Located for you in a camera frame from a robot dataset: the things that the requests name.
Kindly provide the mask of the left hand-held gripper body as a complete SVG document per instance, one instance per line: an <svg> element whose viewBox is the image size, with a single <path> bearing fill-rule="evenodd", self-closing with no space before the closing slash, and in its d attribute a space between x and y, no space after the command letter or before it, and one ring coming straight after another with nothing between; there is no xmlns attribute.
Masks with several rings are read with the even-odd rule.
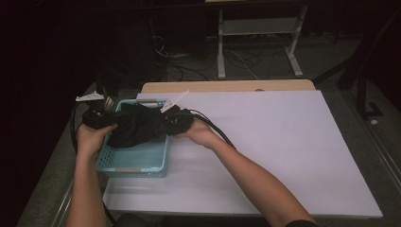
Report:
<svg viewBox="0 0 401 227"><path fill-rule="evenodd" d="M76 97L77 103L86 103L88 110L82 115L82 123L98 130L111 126L117 121L117 114L111 112L113 101L97 91Z"/></svg>

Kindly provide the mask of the white metal stand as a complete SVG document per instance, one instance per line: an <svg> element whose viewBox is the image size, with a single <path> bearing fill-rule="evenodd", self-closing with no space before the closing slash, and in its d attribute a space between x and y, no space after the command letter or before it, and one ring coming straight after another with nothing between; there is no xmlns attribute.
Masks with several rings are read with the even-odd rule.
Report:
<svg viewBox="0 0 401 227"><path fill-rule="evenodd" d="M294 76L299 79L303 75L303 72L295 57L295 49L301 34L306 12L307 6L302 6L296 17L224 20L223 10L221 9L218 15L218 78L226 78L223 55L224 37L289 34L291 36L291 43L285 47L285 53Z"/></svg>

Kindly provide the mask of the metal floor rail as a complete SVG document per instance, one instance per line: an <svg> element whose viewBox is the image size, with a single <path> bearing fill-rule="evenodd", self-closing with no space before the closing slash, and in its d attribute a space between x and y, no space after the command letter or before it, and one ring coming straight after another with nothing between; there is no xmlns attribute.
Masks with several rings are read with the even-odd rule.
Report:
<svg viewBox="0 0 401 227"><path fill-rule="evenodd" d="M70 116L69 124L68 124L68 131L70 133L72 148L74 151L73 158L76 158L76 154L77 154L78 142L76 139L76 112L77 112L77 108L80 104L82 104L82 101L78 101L76 103L76 105L74 106L74 108L71 112L71 116ZM89 101L86 101L86 104L89 105L90 109L98 109L100 111L103 110L103 100L89 100ZM61 205L59 207L59 210L58 210L56 216L54 217L51 227L64 227L65 221L67 218L69 205L71 202L73 185L74 185L74 178L71 178L71 180L67 186L67 189L62 197Z"/></svg>
<svg viewBox="0 0 401 227"><path fill-rule="evenodd" d="M390 155L389 150L386 148L385 144L375 132L374 126L371 121L365 120L360 116L357 117L357 121L370 138L370 141L373 143L376 155L378 156L380 163L385 168L397 192L401 195L401 168L397 166L393 157Z"/></svg>

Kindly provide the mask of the wooden table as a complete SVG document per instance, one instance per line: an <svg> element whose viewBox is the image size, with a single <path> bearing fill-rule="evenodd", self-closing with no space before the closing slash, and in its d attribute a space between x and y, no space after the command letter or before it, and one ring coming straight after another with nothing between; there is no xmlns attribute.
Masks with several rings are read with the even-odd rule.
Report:
<svg viewBox="0 0 401 227"><path fill-rule="evenodd" d="M308 79L148 82L142 94L190 92L315 91Z"/></svg>

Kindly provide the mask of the black upright stand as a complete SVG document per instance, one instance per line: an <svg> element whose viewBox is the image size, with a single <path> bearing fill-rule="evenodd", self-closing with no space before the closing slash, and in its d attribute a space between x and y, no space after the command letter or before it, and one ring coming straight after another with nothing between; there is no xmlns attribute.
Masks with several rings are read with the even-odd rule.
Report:
<svg viewBox="0 0 401 227"><path fill-rule="evenodd" d="M103 110L113 109L113 82L110 76L104 71L99 71L96 76L96 91L103 95Z"/></svg>

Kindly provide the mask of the person's right hand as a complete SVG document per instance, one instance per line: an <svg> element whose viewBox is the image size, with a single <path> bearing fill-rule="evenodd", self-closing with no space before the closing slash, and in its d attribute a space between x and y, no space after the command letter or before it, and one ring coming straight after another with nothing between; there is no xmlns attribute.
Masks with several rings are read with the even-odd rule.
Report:
<svg viewBox="0 0 401 227"><path fill-rule="evenodd" d="M195 119L191 127L186 132L177 134L176 138L188 138L209 149L214 149L221 141L211 128L199 119Z"/></svg>

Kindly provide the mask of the black stand with angled base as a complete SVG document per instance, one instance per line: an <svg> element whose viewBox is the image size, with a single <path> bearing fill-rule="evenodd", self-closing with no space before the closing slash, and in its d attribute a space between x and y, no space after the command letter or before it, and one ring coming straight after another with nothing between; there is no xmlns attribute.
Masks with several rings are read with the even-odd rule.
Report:
<svg viewBox="0 0 401 227"><path fill-rule="evenodd" d="M345 61L312 80L317 85L340 70L337 87L350 90L357 84L357 112L364 118L381 116L373 102L367 101L367 82L375 83L401 112L401 5L382 13L385 19L363 38L356 51Z"/></svg>

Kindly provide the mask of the black pants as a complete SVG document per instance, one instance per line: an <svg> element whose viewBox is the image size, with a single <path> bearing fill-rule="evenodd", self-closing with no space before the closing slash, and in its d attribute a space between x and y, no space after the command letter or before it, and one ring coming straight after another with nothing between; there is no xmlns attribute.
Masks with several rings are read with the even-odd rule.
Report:
<svg viewBox="0 0 401 227"><path fill-rule="evenodd" d="M159 108L123 103L121 112L124 116L117 120L117 128L112 131L108 146L131 148L166 135L165 119Z"/></svg>

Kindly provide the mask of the light blue plastic basket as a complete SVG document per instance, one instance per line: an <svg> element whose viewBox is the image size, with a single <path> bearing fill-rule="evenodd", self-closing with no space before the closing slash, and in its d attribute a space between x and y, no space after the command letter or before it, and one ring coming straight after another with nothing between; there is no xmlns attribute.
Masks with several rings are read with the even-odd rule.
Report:
<svg viewBox="0 0 401 227"><path fill-rule="evenodd" d="M165 101L163 99L123 99L114 111L117 114L117 120L124 116L121 112L123 103L142 104L161 110ZM96 168L99 172L111 178L164 178L170 145L170 137L167 134L131 148L108 146L107 142L111 134L110 132L106 135L96 159Z"/></svg>

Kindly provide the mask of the white table board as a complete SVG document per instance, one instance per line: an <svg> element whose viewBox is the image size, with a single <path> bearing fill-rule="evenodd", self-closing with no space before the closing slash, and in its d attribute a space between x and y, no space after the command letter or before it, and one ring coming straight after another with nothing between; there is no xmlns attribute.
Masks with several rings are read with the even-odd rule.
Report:
<svg viewBox="0 0 401 227"><path fill-rule="evenodd" d="M311 215L381 217L321 92L191 92L178 104L205 114ZM121 212L220 217L258 213L216 155L187 139L171 141L164 178L111 179L103 200Z"/></svg>

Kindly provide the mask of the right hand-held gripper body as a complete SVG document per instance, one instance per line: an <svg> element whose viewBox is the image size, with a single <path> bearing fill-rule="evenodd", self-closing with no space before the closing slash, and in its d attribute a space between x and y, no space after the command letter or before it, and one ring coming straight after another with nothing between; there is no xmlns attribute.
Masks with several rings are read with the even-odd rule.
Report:
<svg viewBox="0 0 401 227"><path fill-rule="evenodd" d="M183 91L165 102L160 112L163 117L161 128L167 135L173 136L184 133L190 129L194 116L187 109L181 109L178 102L188 93Z"/></svg>

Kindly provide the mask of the person's left hand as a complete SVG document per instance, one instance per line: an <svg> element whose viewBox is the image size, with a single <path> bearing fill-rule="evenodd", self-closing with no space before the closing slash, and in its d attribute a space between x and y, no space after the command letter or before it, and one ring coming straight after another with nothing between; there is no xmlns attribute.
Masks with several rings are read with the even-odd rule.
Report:
<svg viewBox="0 0 401 227"><path fill-rule="evenodd" d="M85 124L81 124L77 131L78 157L95 159L105 136L117 128L116 124L95 130Z"/></svg>

